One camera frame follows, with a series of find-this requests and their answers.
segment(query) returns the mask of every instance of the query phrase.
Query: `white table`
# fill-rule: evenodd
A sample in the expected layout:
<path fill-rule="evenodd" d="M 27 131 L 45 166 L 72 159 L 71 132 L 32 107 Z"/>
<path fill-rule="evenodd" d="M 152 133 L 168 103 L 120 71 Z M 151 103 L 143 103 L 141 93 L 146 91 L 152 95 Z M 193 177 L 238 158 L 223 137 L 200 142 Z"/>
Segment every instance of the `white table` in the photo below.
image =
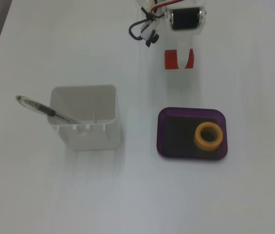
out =
<path fill-rule="evenodd" d="M 128 27 L 133 0 L 14 0 L 0 38 L 0 234 L 274 234 L 275 1 L 208 1 L 195 68 L 164 70 Z M 118 151 L 65 149 L 16 95 L 114 84 Z M 166 106 L 223 112 L 228 155 L 168 161 L 156 151 Z"/>

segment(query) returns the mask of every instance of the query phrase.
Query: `pen holder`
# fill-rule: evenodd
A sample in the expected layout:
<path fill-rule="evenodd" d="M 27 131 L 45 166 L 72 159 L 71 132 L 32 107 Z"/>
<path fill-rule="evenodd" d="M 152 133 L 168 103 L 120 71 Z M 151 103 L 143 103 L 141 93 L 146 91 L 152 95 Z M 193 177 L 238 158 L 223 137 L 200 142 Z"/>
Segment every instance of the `pen holder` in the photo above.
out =
<path fill-rule="evenodd" d="M 50 107 L 81 124 L 48 122 L 68 148 L 75 151 L 117 149 L 121 145 L 117 92 L 113 85 L 56 87 Z"/>

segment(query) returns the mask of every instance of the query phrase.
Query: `orange tape roll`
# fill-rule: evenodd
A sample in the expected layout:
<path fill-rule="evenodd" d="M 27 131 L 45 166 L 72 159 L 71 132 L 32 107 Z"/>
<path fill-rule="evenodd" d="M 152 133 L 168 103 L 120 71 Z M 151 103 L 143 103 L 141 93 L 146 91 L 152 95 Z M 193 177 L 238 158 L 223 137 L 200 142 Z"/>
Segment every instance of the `orange tape roll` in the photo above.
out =
<path fill-rule="evenodd" d="M 194 141 L 204 151 L 216 150 L 223 141 L 223 131 L 217 124 L 204 122 L 197 127 Z"/>

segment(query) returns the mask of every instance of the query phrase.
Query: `pen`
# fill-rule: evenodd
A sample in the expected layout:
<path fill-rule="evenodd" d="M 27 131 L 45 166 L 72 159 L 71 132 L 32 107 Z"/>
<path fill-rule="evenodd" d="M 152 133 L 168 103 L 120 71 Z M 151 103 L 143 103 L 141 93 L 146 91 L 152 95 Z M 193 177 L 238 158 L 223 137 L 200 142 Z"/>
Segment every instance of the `pen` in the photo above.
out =
<path fill-rule="evenodd" d="M 67 116 L 53 110 L 52 108 L 50 108 L 48 106 L 42 105 L 41 103 L 31 100 L 30 98 L 17 95 L 16 100 L 22 106 L 28 108 L 29 110 L 32 110 L 32 111 L 35 111 L 35 112 L 38 112 L 40 114 L 44 114 L 44 115 L 47 115 L 50 117 L 57 118 L 57 119 L 65 122 L 66 124 L 79 124 L 80 123 L 70 117 L 67 117 Z"/>

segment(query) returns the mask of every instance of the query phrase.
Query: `purple tray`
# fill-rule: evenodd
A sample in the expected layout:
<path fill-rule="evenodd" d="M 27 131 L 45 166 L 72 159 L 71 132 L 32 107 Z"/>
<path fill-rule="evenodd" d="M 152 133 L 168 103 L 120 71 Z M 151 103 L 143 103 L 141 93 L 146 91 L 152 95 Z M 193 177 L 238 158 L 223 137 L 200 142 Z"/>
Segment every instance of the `purple tray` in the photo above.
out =
<path fill-rule="evenodd" d="M 200 150 L 194 143 L 196 128 L 203 122 L 216 123 L 223 131 L 215 151 Z M 225 116 L 217 110 L 167 107 L 158 116 L 157 150 L 168 158 L 222 159 L 228 152 Z"/>

